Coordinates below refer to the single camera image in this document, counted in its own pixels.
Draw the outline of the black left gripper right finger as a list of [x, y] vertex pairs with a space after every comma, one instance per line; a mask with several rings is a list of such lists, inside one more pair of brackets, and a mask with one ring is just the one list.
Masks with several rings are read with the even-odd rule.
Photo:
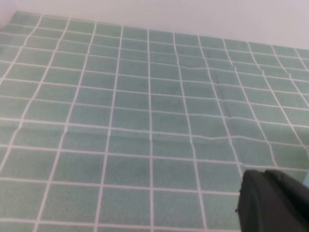
[[303, 227], [302, 231], [307, 232], [309, 230], [309, 188], [279, 170], [266, 170], [265, 174], [289, 211], [290, 218]]

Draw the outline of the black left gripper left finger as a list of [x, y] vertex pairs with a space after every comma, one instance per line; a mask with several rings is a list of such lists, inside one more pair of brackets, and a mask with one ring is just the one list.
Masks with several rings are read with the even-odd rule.
[[242, 232], [283, 232], [285, 225], [278, 186], [266, 173], [246, 170], [236, 212]]

